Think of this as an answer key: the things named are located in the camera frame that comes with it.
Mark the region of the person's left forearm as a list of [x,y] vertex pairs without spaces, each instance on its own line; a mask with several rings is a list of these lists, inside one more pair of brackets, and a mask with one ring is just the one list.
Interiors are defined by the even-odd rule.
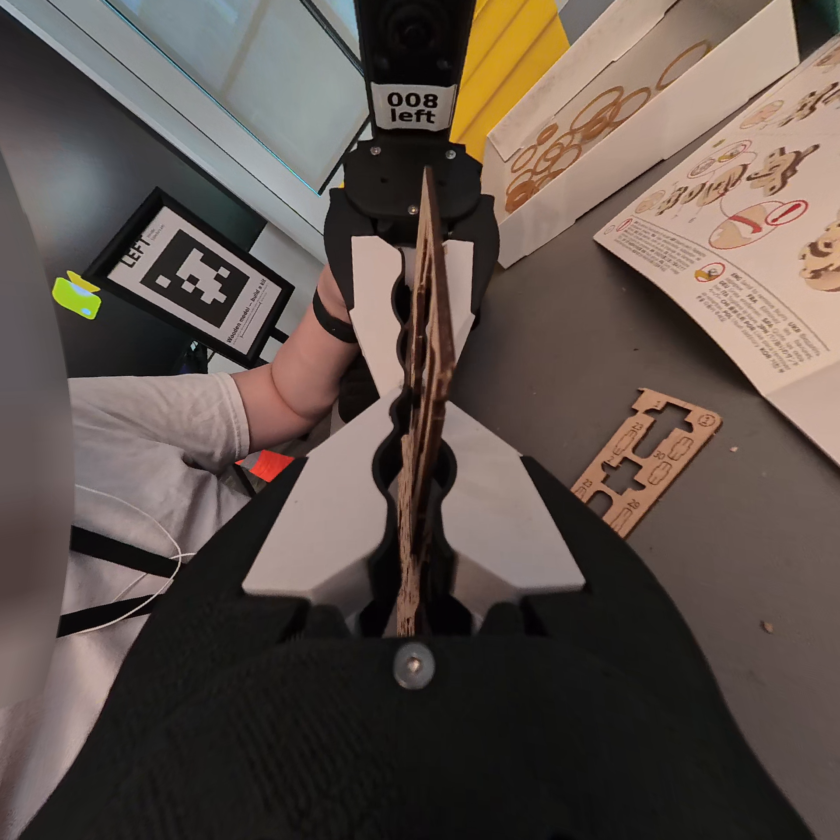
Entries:
[[359,353],[357,342],[328,332],[308,305],[270,364],[233,377],[248,422],[249,453],[310,431],[329,413],[341,377]]

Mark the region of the orange red object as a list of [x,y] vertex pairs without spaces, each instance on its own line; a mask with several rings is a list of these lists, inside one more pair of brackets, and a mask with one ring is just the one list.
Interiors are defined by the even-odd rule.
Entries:
[[262,449],[235,462],[233,469],[236,476],[248,484],[252,479],[271,482],[294,460],[293,456]]

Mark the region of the small wooden frame offcut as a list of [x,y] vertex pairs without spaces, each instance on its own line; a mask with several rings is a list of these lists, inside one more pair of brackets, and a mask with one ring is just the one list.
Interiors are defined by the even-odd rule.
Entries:
[[[637,447],[655,425],[653,413],[661,413],[667,406],[676,406],[686,412],[688,428],[674,429],[651,454],[639,455]],[[583,503],[588,503],[598,492],[609,497],[611,505],[602,519],[615,533],[625,538],[707,445],[721,424],[721,416],[710,409],[640,388],[639,397],[632,405],[632,414],[575,481],[571,492]],[[618,492],[607,485],[606,468],[618,468],[624,461],[636,466],[633,480],[639,488],[630,487]]]

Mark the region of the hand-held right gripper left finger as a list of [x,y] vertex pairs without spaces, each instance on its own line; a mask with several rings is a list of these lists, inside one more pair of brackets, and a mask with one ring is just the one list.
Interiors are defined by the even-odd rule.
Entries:
[[391,484],[402,463],[395,386],[306,458],[243,589],[335,606],[364,634],[396,633],[400,561]]

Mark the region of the white cardboard box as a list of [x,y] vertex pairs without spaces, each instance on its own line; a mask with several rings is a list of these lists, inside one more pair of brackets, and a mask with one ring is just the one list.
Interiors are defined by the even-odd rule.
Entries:
[[508,268],[793,69],[793,3],[613,2],[489,132]]

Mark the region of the black framed marker sign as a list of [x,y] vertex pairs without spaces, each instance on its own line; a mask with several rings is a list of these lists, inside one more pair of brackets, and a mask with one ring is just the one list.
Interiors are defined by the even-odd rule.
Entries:
[[83,276],[248,370],[294,291],[158,187]]

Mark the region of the wooden sheet with round parts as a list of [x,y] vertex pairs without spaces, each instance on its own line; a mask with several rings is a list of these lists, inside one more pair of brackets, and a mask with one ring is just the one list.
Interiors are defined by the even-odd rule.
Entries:
[[398,637],[414,636],[424,626],[424,570],[433,528],[429,499],[456,366],[444,241],[434,169],[429,164],[423,168],[411,318],[406,336],[408,425],[402,436],[402,467],[397,477],[402,573],[395,602]]

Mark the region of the large window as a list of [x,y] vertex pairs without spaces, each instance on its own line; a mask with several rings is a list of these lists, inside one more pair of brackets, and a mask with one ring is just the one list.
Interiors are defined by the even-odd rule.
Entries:
[[89,67],[99,48],[287,202],[323,194],[368,122],[349,1],[12,5]]

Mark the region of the open instruction booklet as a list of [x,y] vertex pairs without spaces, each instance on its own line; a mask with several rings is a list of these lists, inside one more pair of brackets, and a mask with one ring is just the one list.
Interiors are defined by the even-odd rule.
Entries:
[[838,109],[835,36],[593,237],[835,463]]

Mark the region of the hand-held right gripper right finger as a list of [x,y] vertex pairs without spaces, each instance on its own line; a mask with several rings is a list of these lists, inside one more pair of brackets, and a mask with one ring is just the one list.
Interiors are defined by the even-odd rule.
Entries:
[[431,634],[470,635],[495,604],[585,586],[519,452],[452,403],[428,512],[425,621]]

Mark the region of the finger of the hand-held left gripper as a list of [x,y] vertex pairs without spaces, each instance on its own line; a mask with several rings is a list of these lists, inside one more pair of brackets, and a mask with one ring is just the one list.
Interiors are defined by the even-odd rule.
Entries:
[[443,251],[454,332],[455,361],[459,361],[475,320],[471,311],[474,244],[450,239],[444,242]]
[[351,238],[350,319],[380,397],[403,388],[403,363],[397,353],[403,322],[393,293],[399,281],[413,284],[416,255],[414,246],[395,247],[375,235]]

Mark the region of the neon green object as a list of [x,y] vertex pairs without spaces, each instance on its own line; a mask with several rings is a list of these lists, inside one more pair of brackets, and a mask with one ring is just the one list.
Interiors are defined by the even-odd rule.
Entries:
[[101,306],[100,288],[69,269],[66,276],[55,279],[52,298],[61,307],[87,320],[97,317]]

